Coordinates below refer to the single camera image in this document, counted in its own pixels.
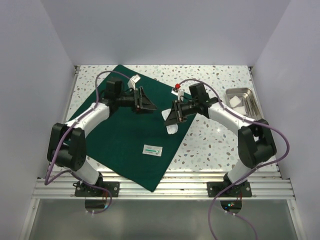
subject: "white object in tray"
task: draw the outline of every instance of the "white object in tray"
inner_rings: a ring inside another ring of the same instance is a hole
[[[235,108],[241,104],[241,100],[237,96],[234,96],[233,98],[231,98],[229,100],[229,103],[230,103],[231,108]]]
[[[233,110],[235,110],[237,113],[246,116],[247,112],[246,112],[246,107],[245,106],[238,106],[233,108]]]

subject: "white tag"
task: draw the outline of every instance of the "white tag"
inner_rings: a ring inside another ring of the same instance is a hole
[[[136,89],[136,83],[141,79],[141,77],[137,74],[130,78],[128,81],[128,87],[130,89]]]
[[[153,155],[157,157],[161,157],[162,154],[162,146],[150,146],[144,145],[142,154]]]
[[[182,101],[182,99],[180,99],[180,97],[185,94],[184,91],[179,90],[179,89],[175,89],[175,88],[172,88],[171,93],[172,93],[173,95],[176,95],[176,96],[178,97],[178,100],[181,100],[181,101]]]

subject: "black mounting plate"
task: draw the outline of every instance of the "black mounting plate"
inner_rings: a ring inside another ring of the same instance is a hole
[[[206,189],[208,191],[208,197],[214,198],[221,191],[221,181],[209,181],[206,183]],[[236,198],[239,193],[242,193],[243,198],[252,197],[251,186],[248,181],[242,183],[242,186],[238,191],[227,191],[219,196],[219,198]]]
[[[104,181],[99,187],[109,190],[113,198],[117,198],[119,195],[120,183],[118,181]],[[75,188],[74,196],[89,198],[102,197],[103,194],[101,193],[99,195],[93,196],[92,193],[88,192],[88,190],[78,190],[77,188]]]
[[[101,199],[95,199],[95,200],[84,200],[84,207],[86,210],[92,210],[92,209],[104,209],[106,207],[106,202]]]

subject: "metal frame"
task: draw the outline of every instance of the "metal frame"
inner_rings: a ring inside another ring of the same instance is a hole
[[[66,105],[62,120],[66,119],[69,105],[72,99],[74,87],[76,85],[80,66],[75,66],[75,75],[73,86],[69,94],[69,101]],[[249,69],[251,80],[253,83],[254,92],[256,93],[255,84],[253,81],[251,70]],[[261,110],[261,105],[257,94],[255,97],[258,102],[258,107]],[[257,171],[248,177],[251,184],[252,197],[245,198],[246,200],[287,200],[290,210],[292,222],[299,240],[306,240],[306,234],[303,229],[300,219],[294,191],[290,180],[281,178],[279,168],[278,172]],[[154,192],[149,192],[137,183],[119,176],[113,171],[103,171],[104,181],[120,182],[119,196],[117,199],[122,200],[208,200],[207,182],[222,181],[226,172],[182,172],[169,171],[167,172],[158,187]],[[40,199],[79,199],[84,197],[74,197],[75,188],[72,183],[76,180],[66,174],[57,178],[52,184],[45,186],[43,179],[38,179],[34,188],[29,210],[27,212],[24,225],[20,234],[19,240],[28,240],[36,218],[36,213],[39,208]],[[224,200],[232,200],[233,198],[223,198]]]
[[[24,224],[20,233],[19,240],[28,240],[31,234],[32,227],[35,222],[36,214],[38,211],[40,199],[33,198],[26,213]]]
[[[207,182],[223,181],[226,172],[168,172],[154,192],[144,189],[137,183],[119,176],[113,171],[102,172],[103,181],[120,182],[117,199],[126,200],[207,200]],[[248,200],[293,200],[294,192],[290,180],[281,179],[278,172],[256,172],[248,178],[252,196]],[[68,175],[57,178],[54,183],[45,186],[43,179],[38,179],[34,188],[33,198],[36,199],[72,199],[76,180]]]
[[[290,215],[292,218],[293,226],[294,226],[295,233],[297,235],[298,240],[307,240],[308,238],[304,230],[304,226],[302,224],[302,220],[297,208],[296,200],[288,199],[286,202],[289,207]]]

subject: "green cloth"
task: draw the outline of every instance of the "green cloth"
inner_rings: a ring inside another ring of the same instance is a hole
[[[118,65],[114,71],[128,77],[137,74],[122,65]],[[194,116],[189,116],[185,123],[179,124],[176,134],[168,134],[161,112],[171,108],[172,101],[177,99],[177,96],[171,93],[172,87],[139,75],[141,79],[136,87],[143,86],[145,95],[157,106],[157,110],[149,114],[135,114],[130,107],[119,107],[87,136],[86,152],[117,174],[153,192],[177,152]],[[122,79],[127,89],[128,80],[125,77],[110,73],[99,85],[99,92],[106,87],[106,80],[110,77]],[[71,119],[80,115],[95,101],[96,93],[93,91]],[[162,147],[162,156],[142,154],[144,145]]]

